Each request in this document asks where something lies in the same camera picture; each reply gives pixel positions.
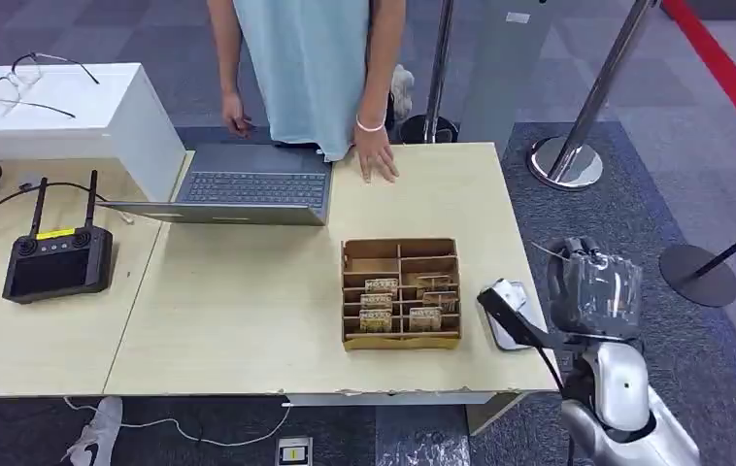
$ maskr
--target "white robot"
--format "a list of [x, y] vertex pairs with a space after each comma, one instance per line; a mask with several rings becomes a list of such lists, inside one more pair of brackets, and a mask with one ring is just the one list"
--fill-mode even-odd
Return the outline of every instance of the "white robot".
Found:
[[565, 334], [549, 334], [514, 309], [506, 281], [477, 300], [518, 345], [574, 353], [565, 381], [554, 373], [571, 438], [597, 466], [700, 465], [697, 445], [651, 388], [645, 359], [630, 345], [638, 333], [640, 268], [601, 253], [589, 238], [551, 250], [551, 318]]

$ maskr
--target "white shoe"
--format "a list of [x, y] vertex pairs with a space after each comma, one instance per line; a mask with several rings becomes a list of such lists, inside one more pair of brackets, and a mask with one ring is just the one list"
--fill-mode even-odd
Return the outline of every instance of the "white shoe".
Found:
[[403, 121], [411, 112], [411, 90], [414, 88], [414, 75], [396, 65], [391, 78], [391, 94], [394, 96], [394, 116], [397, 121]]
[[96, 409], [99, 411], [83, 427], [79, 440], [62, 457], [70, 456], [74, 466], [111, 466], [111, 453], [122, 425], [122, 399], [105, 397]]

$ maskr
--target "metal stanchion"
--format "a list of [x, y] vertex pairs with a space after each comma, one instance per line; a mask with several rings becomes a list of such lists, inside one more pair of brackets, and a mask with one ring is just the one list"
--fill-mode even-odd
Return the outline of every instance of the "metal stanchion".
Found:
[[596, 150], [584, 144], [584, 140], [605, 103], [620, 65], [632, 48], [646, 13], [656, 3], [656, 0], [634, 2], [568, 136], [544, 139], [531, 147], [528, 168], [541, 182], [557, 189], [576, 191], [591, 186], [602, 176], [602, 159]]
[[692, 245], [675, 245], [659, 257], [662, 278], [687, 300], [721, 308], [736, 299], [736, 275], [724, 261], [736, 253], [736, 243], [723, 252]]
[[453, 16], [453, 0], [443, 0], [440, 15], [440, 29], [437, 37], [437, 48], [434, 53], [434, 65], [431, 69], [431, 86], [428, 90], [428, 106], [425, 115], [408, 118], [399, 129], [402, 142], [407, 144], [453, 143], [459, 132], [447, 118], [439, 116], [440, 102], [443, 98], [446, 61], [448, 60], [448, 40], [451, 36], [451, 20]]

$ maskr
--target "stanchion base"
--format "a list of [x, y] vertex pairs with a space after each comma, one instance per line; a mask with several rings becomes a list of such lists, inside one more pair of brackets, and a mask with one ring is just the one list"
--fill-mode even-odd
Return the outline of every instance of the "stanchion base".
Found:
[[[405, 120], [399, 128], [399, 137], [405, 144], [425, 143], [425, 115], [415, 115]], [[455, 143], [459, 130], [447, 118], [437, 119], [437, 143]]]
[[550, 179], [548, 172], [559, 158], [565, 137], [548, 138], [531, 146], [528, 169], [539, 181], [563, 191], [579, 191], [597, 183], [602, 176], [602, 159], [591, 146], [583, 144], [574, 157], [571, 168], [559, 182]]
[[702, 277], [692, 275], [714, 257], [697, 246], [672, 246], [659, 257], [659, 272], [688, 301], [709, 308], [721, 308], [736, 299], [736, 275], [731, 267], [721, 263]]

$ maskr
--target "controller screen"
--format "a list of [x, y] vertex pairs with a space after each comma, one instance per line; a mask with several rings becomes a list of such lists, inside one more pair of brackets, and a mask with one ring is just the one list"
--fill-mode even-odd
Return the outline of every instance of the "controller screen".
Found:
[[21, 258], [14, 274], [11, 295], [26, 296], [84, 285], [87, 256], [88, 250], [71, 250]]

